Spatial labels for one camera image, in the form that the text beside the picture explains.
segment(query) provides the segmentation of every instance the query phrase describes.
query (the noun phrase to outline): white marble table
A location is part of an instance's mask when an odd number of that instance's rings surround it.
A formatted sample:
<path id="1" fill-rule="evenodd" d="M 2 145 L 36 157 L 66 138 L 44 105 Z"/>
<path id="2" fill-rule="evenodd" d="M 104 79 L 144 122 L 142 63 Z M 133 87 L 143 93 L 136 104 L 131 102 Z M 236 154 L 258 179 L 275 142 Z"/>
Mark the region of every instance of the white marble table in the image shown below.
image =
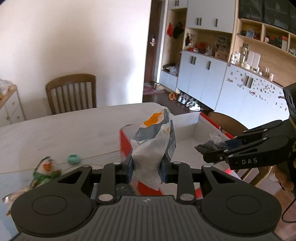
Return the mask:
<path id="1" fill-rule="evenodd" d="M 82 164 L 93 164 L 96 169 L 121 160 L 120 128 L 144 122 L 159 106 L 100 107 L 0 128 L 0 198 L 28 186 L 33 169 L 45 156 L 55 159 L 62 170 L 71 167 L 67 164 L 70 154 L 78 154 Z M 0 202 L 0 241 L 18 233 L 11 217 L 5 217 L 7 207 Z"/>

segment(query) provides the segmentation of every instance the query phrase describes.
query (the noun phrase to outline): cable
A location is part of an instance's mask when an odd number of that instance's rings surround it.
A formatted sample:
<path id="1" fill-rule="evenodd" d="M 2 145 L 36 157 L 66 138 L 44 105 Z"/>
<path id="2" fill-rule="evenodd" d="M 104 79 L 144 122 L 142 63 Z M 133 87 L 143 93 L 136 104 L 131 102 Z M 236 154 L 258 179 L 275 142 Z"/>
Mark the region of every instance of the cable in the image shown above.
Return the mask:
<path id="1" fill-rule="evenodd" d="M 287 221 L 284 219 L 285 213 L 288 211 L 288 209 L 293 205 L 293 203 L 296 201 L 296 198 L 291 202 L 291 204 L 286 208 L 286 210 L 283 212 L 283 215 L 281 216 L 281 219 L 285 223 L 296 223 L 296 221 Z"/>

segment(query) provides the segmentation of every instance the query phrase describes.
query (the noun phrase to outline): storage box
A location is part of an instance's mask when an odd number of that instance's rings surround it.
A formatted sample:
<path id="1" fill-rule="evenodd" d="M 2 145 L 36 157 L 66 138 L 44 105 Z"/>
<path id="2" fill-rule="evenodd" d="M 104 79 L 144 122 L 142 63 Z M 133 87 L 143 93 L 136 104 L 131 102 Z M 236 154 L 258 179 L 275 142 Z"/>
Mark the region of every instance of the storage box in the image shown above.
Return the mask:
<path id="1" fill-rule="evenodd" d="M 222 133 L 221 128 L 201 112 L 173 116 L 171 120 L 173 121 L 177 144 L 171 161 L 187 163 L 191 168 L 200 169 L 202 165 L 206 164 L 202 154 L 194 147 L 210 139 L 210 134 L 217 134 L 223 140 L 233 138 L 229 133 Z M 140 125 L 141 123 L 133 124 L 125 126 L 120 130 L 120 148 L 123 160 L 125 160 L 131 151 L 130 140 L 133 138 Z M 234 171 L 229 169 L 228 164 L 225 162 L 220 162 L 214 166 L 228 174 L 238 177 Z M 162 183 L 159 187 L 160 190 L 155 191 L 133 178 L 131 186 L 135 189 L 137 194 L 143 196 L 176 196 L 177 193 L 177 184 L 174 183 Z M 200 198 L 201 191 L 199 189 L 199 183 L 194 183 L 194 187 L 196 189 L 197 198 Z"/>

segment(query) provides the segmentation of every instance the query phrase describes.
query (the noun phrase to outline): orange object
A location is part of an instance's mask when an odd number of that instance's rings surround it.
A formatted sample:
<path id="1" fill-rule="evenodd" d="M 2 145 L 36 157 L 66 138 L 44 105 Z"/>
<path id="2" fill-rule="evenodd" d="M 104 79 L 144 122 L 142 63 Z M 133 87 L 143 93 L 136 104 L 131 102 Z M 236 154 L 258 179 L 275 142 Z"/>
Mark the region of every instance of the orange object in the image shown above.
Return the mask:
<path id="1" fill-rule="evenodd" d="M 169 94 L 168 94 L 168 98 L 169 98 L 170 100 L 175 100 L 175 99 L 176 99 L 176 95 L 175 95 L 174 93 L 169 93 Z"/>

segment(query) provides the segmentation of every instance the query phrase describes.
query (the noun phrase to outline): doormat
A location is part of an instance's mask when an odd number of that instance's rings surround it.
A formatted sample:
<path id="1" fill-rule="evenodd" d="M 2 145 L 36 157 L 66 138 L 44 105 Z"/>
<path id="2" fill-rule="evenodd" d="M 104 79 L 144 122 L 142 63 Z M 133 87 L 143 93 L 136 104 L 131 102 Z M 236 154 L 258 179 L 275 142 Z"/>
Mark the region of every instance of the doormat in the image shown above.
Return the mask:
<path id="1" fill-rule="evenodd" d="M 143 95 L 153 95 L 165 93 L 165 90 L 155 90 L 153 88 L 153 83 L 144 83 Z"/>

